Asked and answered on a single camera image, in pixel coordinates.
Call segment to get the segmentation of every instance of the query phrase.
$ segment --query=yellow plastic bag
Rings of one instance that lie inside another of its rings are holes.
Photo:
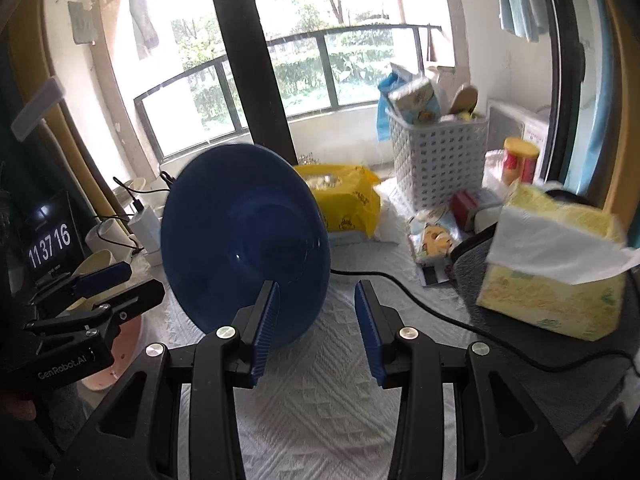
[[[506,205],[622,241],[613,215],[589,206],[556,202],[532,186],[519,185]],[[552,332],[596,341],[617,328],[624,286],[624,274],[567,285],[544,276],[489,265],[476,303]]]
[[[327,231],[363,231],[371,237],[378,225],[380,179],[363,166],[311,164],[295,167],[311,188]]]

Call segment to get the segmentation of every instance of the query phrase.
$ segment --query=digital clock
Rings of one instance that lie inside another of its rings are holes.
[[[36,270],[46,264],[50,258],[55,258],[60,251],[66,250],[71,245],[69,227],[62,223],[55,227],[52,233],[44,235],[29,248],[29,263],[31,269]]]
[[[73,272],[84,260],[66,192],[36,208],[19,233],[25,263],[36,283]]]

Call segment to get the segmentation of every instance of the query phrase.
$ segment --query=white cup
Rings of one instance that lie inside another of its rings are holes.
[[[84,238],[89,248],[94,253],[107,249],[111,251],[116,262],[129,262],[134,243],[118,221],[115,218],[109,218],[99,226],[99,229],[102,238],[98,236],[98,226],[93,227]]]

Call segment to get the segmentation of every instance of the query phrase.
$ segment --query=storage basket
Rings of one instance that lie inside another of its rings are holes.
[[[486,118],[407,124],[390,110],[398,187],[416,211],[449,203],[460,189],[482,187]]]

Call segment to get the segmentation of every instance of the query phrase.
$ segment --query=metal screw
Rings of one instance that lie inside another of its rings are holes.
[[[149,357],[156,357],[164,352],[164,346],[162,346],[160,343],[151,343],[148,347],[146,347],[145,352]]]
[[[236,329],[233,328],[232,326],[221,326],[219,329],[216,330],[216,335],[220,339],[229,339],[230,337],[233,337],[236,335]]]
[[[415,339],[418,337],[419,332],[412,326],[405,326],[400,329],[400,337],[402,339]]]
[[[489,345],[487,343],[473,343],[471,345],[471,351],[477,355],[487,355],[489,353]]]

